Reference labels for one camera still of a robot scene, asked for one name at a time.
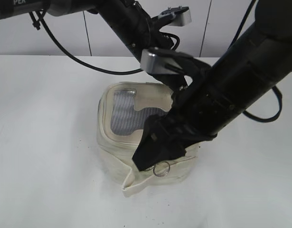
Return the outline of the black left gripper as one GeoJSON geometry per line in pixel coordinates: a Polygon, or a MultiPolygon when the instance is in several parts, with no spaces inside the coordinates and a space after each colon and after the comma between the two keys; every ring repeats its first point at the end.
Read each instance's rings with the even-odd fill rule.
{"type": "Polygon", "coordinates": [[[194,80],[202,77],[202,73],[207,71],[207,63],[193,56],[157,47],[142,51],[140,67],[172,91],[180,91],[188,87],[185,76],[194,80]]]}

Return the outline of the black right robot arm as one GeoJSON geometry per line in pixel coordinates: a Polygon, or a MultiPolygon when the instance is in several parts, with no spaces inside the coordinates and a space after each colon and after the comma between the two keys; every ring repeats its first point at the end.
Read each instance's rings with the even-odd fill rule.
{"type": "Polygon", "coordinates": [[[141,68],[151,76],[189,76],[179,85],[171,109],[144,123],[132,157],[138,170],[175,160],[218,132],[292,72],[292,0],[260,0],[254,23],[209,66],[171,50],[142,52],[141,68]]]}

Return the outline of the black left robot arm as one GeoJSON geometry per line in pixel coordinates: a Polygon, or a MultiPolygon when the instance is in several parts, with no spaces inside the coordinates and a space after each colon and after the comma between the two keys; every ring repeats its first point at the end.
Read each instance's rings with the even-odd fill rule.
{"type": "Polygon", "coordinates": [[[185,76],[201,82],[210,69],[208,64],[176,51],[178,36],[161,32],[164,26],[189,24],[187,6],[151,17],[136,0],[0,0],[0,20],[29,14],[37,29],[48,29],[46,14],[60,17],[81,11],[99,14],[139,61],[140,70],[174,91],[187,87],[185,76]]]}

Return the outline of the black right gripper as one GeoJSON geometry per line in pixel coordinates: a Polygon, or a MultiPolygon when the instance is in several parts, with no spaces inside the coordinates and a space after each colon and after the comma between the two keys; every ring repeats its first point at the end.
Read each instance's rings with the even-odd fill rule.
{"type": "Polygon", "coordinates": [[[148,117],[142,140],[132,160],[139,171],[186,155],[196,143],[211,141],[234,118],[234,105],[212,86],[206,85],[185,102],[174,102],[165,115],[148,117]]]}

